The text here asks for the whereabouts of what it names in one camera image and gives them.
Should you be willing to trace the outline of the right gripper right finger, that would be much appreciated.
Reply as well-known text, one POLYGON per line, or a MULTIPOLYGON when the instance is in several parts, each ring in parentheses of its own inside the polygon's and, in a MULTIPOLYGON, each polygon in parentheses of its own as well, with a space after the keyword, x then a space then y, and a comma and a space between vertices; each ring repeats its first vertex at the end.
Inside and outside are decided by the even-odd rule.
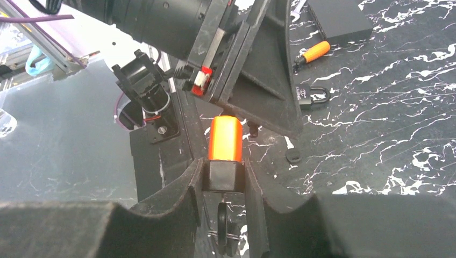
POLYGON ((429 195, 300 196, 247 160, 251 257, 455 257, 455 201, 429 195))

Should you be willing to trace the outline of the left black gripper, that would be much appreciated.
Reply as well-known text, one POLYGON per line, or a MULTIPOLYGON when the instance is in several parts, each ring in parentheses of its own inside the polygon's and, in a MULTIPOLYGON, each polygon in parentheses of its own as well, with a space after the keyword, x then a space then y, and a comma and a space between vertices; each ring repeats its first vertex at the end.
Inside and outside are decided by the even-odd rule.
POLYGON ((180 102, 198 97, 280 135, 299 136, 290 1, 255 1, 242 22, 235 1, 181 1, 179 18, 180 102))

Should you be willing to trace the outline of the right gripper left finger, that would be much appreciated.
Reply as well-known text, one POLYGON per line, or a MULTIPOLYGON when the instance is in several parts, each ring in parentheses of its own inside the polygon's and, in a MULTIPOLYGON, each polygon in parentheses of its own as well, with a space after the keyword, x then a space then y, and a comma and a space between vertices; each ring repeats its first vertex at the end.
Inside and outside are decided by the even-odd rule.
POLYGON ((193 257, 203 159, 131 208, 113 202, 3 203, 1 257, 193 257))

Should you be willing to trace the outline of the black keys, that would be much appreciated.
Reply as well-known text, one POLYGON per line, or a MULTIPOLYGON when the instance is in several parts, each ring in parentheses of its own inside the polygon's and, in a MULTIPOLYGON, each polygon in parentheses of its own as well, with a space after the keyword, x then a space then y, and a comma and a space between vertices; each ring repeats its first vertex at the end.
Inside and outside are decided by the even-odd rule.
POLYGON ((221 201, 217 208, 217 229, 210 230, 208 235, 216 241, 218 254, 227 257, 235 257, 239 254, 241 242, 240 226, 231 220, 228 204, 225 201, 225 193, 221 193, 221 201))

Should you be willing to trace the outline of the single black key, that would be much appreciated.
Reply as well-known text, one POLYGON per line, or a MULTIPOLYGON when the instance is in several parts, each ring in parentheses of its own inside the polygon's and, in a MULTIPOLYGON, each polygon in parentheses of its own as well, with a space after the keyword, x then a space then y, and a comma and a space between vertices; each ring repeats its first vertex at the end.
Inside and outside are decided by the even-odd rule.
POLYGON ((287 150, 285 157, 290 164, 297 164, 302 161, 302 155, 299 149, 295 148, 292 141, 288 137, 284 137, 287 150))

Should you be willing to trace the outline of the orange black padlock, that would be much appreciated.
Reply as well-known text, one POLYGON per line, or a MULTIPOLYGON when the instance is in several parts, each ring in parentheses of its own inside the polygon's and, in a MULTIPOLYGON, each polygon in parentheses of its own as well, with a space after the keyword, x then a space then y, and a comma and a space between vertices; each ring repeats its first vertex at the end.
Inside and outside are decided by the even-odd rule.
POLYGON ((210 126, 208 160, 203 169, 203 190, 243 193, 245 174, 241 122, 234 116, 214 117, 210 126))

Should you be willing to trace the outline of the silver wrench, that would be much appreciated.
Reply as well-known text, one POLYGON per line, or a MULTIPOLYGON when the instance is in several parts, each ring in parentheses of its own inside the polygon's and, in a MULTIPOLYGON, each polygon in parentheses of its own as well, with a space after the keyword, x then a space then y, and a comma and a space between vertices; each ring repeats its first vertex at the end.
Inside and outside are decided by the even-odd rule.
POLYGON ((295 23, 300 19, 301 11, 305 6, 307 0, 299 0, 299 2, 295 5, 294 9, 290 13, 291 22, 295 23))

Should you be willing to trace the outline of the black flat box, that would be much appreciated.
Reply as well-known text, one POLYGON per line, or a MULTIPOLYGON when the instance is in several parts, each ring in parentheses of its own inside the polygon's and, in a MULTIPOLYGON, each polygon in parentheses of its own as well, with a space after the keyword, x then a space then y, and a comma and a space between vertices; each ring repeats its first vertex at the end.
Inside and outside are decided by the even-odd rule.
POLYGON ((308 6, 319 32, 330 45, 345 47, 367 41, 372 35, 373 24, 355 1, 315 0, 308 1, 308 6))

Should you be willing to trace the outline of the orange handled screwdriver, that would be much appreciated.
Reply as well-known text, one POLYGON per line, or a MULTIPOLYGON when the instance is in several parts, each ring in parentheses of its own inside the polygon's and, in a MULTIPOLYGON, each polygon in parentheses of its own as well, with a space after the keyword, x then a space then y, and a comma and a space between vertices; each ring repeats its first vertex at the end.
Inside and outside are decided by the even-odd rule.
POLYGON ((295 59, 293 69, 300 70, 305 64, 319 59, 320 57, 325 55, 330 49, 331 46, 328 41, 322 41, 312 46, 295 59))

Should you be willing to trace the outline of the left aluminium rail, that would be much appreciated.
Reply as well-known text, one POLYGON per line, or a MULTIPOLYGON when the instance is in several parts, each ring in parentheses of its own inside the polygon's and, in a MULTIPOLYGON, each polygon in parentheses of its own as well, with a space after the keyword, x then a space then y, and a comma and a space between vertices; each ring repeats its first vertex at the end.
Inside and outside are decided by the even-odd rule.
POLYGON ((18 24, 17 27, 54 62, 55 67, 49 72, 54 80, 63 80, 87 67, 88 61, 86 59, 72 56, 69 51, 45 32, 37 22, 18 24))

